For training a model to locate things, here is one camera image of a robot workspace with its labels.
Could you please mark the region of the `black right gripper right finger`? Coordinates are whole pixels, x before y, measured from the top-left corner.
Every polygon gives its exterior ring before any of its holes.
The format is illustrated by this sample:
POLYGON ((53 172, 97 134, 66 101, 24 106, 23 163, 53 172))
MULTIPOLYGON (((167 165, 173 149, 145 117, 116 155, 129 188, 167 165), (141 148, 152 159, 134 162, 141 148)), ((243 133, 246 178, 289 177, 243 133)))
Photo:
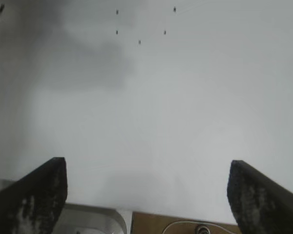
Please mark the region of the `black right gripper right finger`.
POLYGON ((230 165, 227 198, 243 234, 293 234, 293 193, 251 165, 230 165))

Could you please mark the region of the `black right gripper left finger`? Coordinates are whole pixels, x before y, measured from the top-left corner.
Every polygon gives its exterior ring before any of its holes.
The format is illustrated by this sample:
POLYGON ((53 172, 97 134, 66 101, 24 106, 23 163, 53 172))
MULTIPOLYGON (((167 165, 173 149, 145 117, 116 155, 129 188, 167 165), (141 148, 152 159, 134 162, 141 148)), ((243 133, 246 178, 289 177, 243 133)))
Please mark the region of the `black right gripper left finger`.
POLYGON ((67 199, 66 161, 54 157, 0 191, 0 234, 50 234, 67 199))

